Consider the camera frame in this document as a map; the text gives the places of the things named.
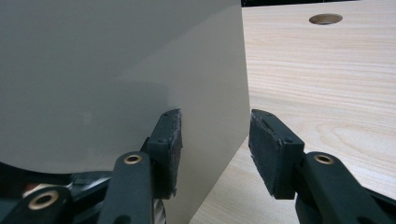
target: metal ring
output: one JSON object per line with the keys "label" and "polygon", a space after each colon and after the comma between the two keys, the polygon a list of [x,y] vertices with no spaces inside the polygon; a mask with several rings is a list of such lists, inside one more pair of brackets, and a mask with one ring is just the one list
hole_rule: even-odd
{"label": "metal ring", "polygon": [[[43,203],[39,202],[40,199],[49,196],[49,199],[44,201]],[[29,202],[28,207],[32,210],[39,210],[46,208],[58,200],[59,194],[56,190],[50,190],[47,192],[40,193],[39,195],[35,196],[32,201]]]}
{"label": "metal ring", "polygon": [[320,163],[330,165],[334,163],[334,160],[328,156],[325,155],[316,155],[314,156],[315,160],[317,160]]}
{"label": "metal ring", "polygon": [[142,160],[143,160],[143,158],[139,155],[131,155],[131,156],[125,157],[124,162],[132,165],[132,164],[137,164]]}

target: white board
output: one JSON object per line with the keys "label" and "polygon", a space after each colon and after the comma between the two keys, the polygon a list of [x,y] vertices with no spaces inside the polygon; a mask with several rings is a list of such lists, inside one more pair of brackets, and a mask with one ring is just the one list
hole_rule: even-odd
{"label": "white board", "polygon": [[240,2],[2,1],[0,161],[111,170],[181,108],[168,223],[187,223],[248,133]]}

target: gray surface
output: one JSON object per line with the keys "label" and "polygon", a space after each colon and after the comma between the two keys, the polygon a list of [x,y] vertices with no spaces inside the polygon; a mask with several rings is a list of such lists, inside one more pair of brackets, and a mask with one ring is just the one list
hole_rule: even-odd
{"label": "gray surface", "polygon": [[162,112],[184,148],[169,223],[187,223],[248,133],[240,2],[1,1],[0,160],[111,170]]}

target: wooden table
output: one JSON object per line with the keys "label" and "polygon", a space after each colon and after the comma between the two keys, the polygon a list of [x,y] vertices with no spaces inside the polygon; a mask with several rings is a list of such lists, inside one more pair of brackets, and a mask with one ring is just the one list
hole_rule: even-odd
{"label": "wooden table", "polygon": [[[311,24],[321,13],[343,20]],[[276,114],[305,152],[341,159],[369,189],[396,199],[396,1],[243,9],[252,108]],[[298,223],[271,198],[247,141],[191,220]]]}

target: dark background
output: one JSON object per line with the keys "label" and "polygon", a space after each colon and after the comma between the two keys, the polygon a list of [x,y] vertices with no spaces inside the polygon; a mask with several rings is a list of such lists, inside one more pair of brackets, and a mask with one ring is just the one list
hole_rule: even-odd
{"label": "dark background", "polygon": [[322,2],[344,2],[348,0],[241,0],[242,7],[261,7],[292,4],[309,4]]}

